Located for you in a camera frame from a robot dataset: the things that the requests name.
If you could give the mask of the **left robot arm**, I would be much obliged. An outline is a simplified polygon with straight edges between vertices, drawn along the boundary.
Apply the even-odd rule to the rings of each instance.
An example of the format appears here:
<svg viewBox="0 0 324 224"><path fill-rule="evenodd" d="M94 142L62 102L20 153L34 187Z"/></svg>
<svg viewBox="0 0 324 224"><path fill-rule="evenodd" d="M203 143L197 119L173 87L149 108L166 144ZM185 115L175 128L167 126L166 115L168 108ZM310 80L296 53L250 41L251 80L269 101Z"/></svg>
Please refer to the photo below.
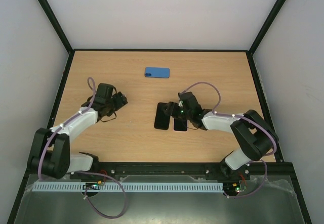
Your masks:
<svg viewBox="0 0 324 224"><path fill-rule="evenodd" d="M101 83L79 110L61 124L39 128L33 138L27 168L60 179L67 173L89 171L97 158L89 153L72 154L70 144L86 129L116 115L128 103L126 96L113 85Z"/></svg>

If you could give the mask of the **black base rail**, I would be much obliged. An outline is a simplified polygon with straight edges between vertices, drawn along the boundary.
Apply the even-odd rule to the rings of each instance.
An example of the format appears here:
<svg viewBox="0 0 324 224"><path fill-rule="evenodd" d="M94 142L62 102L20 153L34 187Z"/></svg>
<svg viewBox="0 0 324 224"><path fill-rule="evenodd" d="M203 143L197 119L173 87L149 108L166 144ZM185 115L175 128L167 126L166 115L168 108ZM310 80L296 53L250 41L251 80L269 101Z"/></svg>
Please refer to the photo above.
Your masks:
<svg viewBox="0 0 324 224"><path fill-rule="evenodd" d="M206 180L218 182L235 182L242 177L249 180L251 176L287 175L295 177L292 163L268 162L252 163L243 166L236 172L225 176L221 172L221 163L135 163L135 162L98 162L91 172L104 170L109 176L119 178L128 175L162 175L162 176L192 176L203 177Z"/></svg>

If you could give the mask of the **black phone case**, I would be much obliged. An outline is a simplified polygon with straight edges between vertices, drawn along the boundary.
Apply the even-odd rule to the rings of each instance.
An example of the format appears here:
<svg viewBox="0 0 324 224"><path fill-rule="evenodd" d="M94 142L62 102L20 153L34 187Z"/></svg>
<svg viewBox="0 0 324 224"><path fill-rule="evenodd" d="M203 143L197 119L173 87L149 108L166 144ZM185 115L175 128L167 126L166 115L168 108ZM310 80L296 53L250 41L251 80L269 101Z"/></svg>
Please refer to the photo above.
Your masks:
<svg viewBox="0 0 324 224"><path fill-rule="evenodd" d="M168 130L170 125L170 116L164 112L166 103L159 102L156 108L154 119L154 128L159 130Z"/></svg>

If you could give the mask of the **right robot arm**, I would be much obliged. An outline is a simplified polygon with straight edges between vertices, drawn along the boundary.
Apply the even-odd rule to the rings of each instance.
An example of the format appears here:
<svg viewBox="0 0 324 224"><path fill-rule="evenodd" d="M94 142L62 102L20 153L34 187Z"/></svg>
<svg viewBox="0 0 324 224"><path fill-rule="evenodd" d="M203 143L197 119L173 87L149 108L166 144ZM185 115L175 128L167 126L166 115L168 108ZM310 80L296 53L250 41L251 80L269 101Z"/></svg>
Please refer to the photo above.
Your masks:
<svg viewBox="0 0 324 224"><path fill-rule="evenodd" d="M220 172L228 180L234 178L241 167L277 151L278 136L255 110L226 114L204 109L191 92L180 94L179 102L168 102L161 110L167 116L189 121L197 129L218 130L235 136L239 148L220 162Z"/></svg>

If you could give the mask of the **blue phone case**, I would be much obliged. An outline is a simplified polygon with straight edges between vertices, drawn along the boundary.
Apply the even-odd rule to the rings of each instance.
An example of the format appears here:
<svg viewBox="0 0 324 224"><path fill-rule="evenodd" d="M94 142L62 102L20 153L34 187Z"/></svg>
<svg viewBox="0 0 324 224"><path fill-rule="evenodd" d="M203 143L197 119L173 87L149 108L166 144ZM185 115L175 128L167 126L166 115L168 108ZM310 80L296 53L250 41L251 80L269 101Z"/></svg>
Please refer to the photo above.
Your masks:
<svg viewBox="0 0 324 224"><path fill-rule="evenodd" d="M158 67L146 67L144 70L144 76L149 78L167 79L170 77L170 69L158 68Z"/></svg>

